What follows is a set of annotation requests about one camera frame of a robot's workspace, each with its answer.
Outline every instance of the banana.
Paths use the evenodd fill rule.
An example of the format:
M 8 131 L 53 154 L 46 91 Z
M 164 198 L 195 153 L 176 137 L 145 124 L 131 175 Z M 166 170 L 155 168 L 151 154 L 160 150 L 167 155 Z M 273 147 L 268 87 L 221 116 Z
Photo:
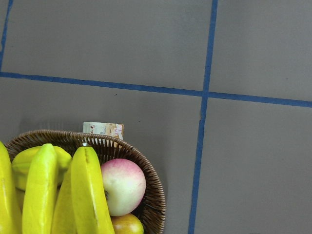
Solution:
M 16 196 L 18 198 L 18 204 L 19 204 L 19 208 L 20 211 L 23 211 L 23 205 L 24 205 L 24 197 L 25 197 L 25 191 L 24 190 L 20 190 L 20 189 L 16 189 Z
M 43 144 L 28 172 L 23 214 L 23 234 L 49 234 L 57 195 L 58 157 L 52 144 Z
M 58 156 L 58 185 L 61 185 L 72 157 L 63 148 L 59 146 L 53 147 Z M 14 174 L 15 186 L 18 189 L 25 191 L 31 161 L 40 148 L 41 146 L 35 146 L 21 151 L 13 159 L 11 166 Z
M 76 234 L 71 193 L 71 165 L 64 176 L 54 209 L 51 234 Z
M 78 234 L 115 234 L 105 198 L 98 156 L 79 147 L 71 166 L 72 203 Z
M 0 141 L 0 234 L 21 234 L 21 212 L 9 153 Z

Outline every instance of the floor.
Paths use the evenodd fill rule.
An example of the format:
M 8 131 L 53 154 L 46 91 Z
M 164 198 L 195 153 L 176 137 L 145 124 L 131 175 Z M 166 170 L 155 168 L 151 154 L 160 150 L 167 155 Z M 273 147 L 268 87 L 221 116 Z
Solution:
M 0 0 L 0 140 L 123 123 L 165 234 L 309 234 L 312 2 Z

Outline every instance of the apple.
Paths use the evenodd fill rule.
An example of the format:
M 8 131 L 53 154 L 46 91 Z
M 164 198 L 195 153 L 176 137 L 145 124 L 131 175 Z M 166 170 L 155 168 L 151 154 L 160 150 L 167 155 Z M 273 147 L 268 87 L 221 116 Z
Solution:
M 111 217 L 115 234 L 143 234 L 141 221 L 133 214 Z
M 101 171 L 110 215 L 132 212 L 140 204 L 146 189 L 142 169 L 128 159 L 115 158 L 103 163 Z

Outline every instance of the blue tape line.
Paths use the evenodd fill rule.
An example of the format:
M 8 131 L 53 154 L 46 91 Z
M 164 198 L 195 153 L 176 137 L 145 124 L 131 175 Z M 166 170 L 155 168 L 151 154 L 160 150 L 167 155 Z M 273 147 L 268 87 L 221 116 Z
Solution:
M 81 80 L 81 79 L 74 79 L 74 78 L 47 77 L 47 76 L 39 76 L 39 75 L 23 75 L 23 74 L 18 74 L 18 73 L 9 73 L 9 72 L 1 72 L 0 76 L 5 77 L 5 78 L 29 79 L 29 80 L 48 81 L 48 82 L 65 83 L 65 84 L 90 85 L 90 86 L 98 86 L 98 87 L 106 87 L 106 88 L 138 90 L 138 91 L 155 92 L 155 93 L 178 94 L 178 95 L 188 95 L 188 96 L 197 96 L 197 97 L 202 96 L 202 91 L 200 90 L 166 88 L 166 87 L 125 84 L 125 83 L 105 82 L 105 81 L 96 81 L 96 80 Z
M 201 107 L 200 107 L 201 116 L 200 116 L 200 121 L 198 125 L 195 169 L 194 169 L 194 175 L 193 175 L 192 201 L 191 201 L 191 211 L 190 211 L 190 217 L 189 217 L 188 234 L 194 234 L 194 230 L 195 230 L 197 199 L 198 199 L 198 189 L 199 189 L 199 180 L 200 180 L 200 168 L 201 168 L 206 113 L 207 113 L 208 96 L 209 96 L 211 64 L 212 64 L 212 59 L 213 59 L 213 49 L 214 49 L 214 39 L 215 39 L 215 22 L 216 22 L 216 15 L 217 15 L 217 6 L 218 6 L 218 1 L 213 0 L 212 6 L 211 6 L 211 14 L 210 14 L 210 26 L 209 26 L 209 35 L 208 35 L 203 96 L 201 98 Z
M 288 106 L 312 107 L 312 101 L 293 100 L 293 99 L 274 98 L 274 97 L 260 97 L 260 96 L 241 95 L 241 94 L 225 94 L 225 93 L 215 93 L 215 92 L 209 92 L 208 95 L 210 98 L 221 98 L 221 99 L 230 99 L 230 100 L 239 100 L 239 101 L 252 101 L 252 102 L 261 102 L 261 103 L 269 103 L 269 104 L 288 105 Z
M 3 54 L 4 54 L 4 48 L 5 48 L 5 42 L 6 42 L 6 32 L 8 30 L 9 14 L 10 14 L 12 5 L 13 5 L 13 0 L 9 0 L 8 8 L 7 8 L 7 11 L 6 11 L 6 17 L 5 17 L 5 21 L 4 21 L 2 38 L 1 38 L 1 47 L 2 48 L 1 48 L 1 51 L 0 51 L 0 71 L 2 69 Z

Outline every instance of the brown wicker basket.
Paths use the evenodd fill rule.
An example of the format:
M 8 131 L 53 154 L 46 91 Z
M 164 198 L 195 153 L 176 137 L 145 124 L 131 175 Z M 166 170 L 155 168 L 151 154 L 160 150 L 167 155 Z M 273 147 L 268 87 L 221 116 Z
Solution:
M 140 205 L 133 211 L 142 222 L 145 234 L 161 234 L 165 223 L 165 195 L 159 176 L 148 159 L 127 142 L 112 136 L 59 130 L 35 130 L 20 134 L 5 144 L 11 160 L 27 148 L 52 143 L 65 149 L 71 156 L 82 143 L 88 143 L 97 152 L 100 163 L 113 158 L 135 162 L 144 172 L 146 192 Z

